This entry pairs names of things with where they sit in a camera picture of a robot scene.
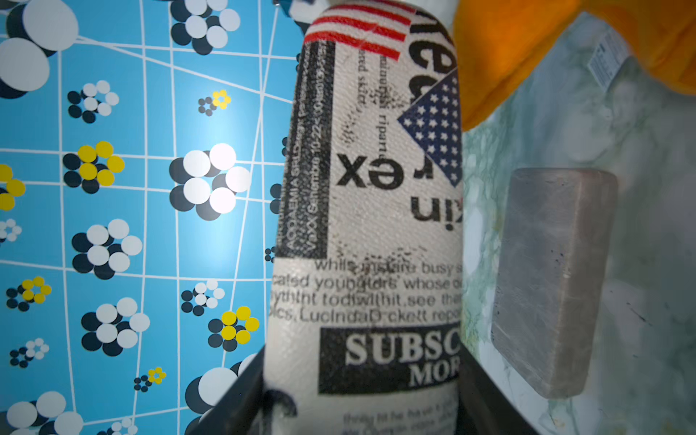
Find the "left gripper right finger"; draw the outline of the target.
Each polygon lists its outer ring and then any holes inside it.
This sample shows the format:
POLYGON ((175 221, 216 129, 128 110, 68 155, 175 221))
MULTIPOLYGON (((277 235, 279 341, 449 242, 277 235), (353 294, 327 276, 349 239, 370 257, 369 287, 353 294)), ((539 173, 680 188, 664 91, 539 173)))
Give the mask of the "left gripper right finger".
POLYGON ((458 388, 457 434, 538 434, 464 345, 460 348, 458 388))

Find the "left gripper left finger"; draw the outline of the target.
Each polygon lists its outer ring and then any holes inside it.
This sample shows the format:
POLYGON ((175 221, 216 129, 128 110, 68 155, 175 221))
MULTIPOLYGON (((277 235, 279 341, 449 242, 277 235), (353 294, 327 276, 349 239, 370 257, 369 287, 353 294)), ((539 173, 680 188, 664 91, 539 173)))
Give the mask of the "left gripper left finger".
POLYGON ((261 434, 265 348, 254 356, 241 377, 188 434, 261 434))

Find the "newspaper print eyeglass case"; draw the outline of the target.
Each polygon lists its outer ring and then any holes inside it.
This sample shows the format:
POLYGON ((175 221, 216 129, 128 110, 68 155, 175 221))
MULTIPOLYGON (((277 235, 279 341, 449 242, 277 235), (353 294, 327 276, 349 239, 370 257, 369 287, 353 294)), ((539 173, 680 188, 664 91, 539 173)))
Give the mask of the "newspaper print eyeglass case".
POLYGON ((463 157, 446 27, 344 1, 306 30, 264 357, 266 434, 453 434, 463 157))

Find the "orange microfiber cloth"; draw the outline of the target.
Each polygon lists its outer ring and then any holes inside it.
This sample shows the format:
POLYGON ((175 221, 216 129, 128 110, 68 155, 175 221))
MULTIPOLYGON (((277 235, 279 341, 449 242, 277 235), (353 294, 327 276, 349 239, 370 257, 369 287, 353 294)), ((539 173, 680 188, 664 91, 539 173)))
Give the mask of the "orange microfiber cloth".
POLYGON ((695 94, 692 1, 461 1, 453 23, 461 128, 485 121, 541 63, 583 12, 622 36, 654 79, 695 94))

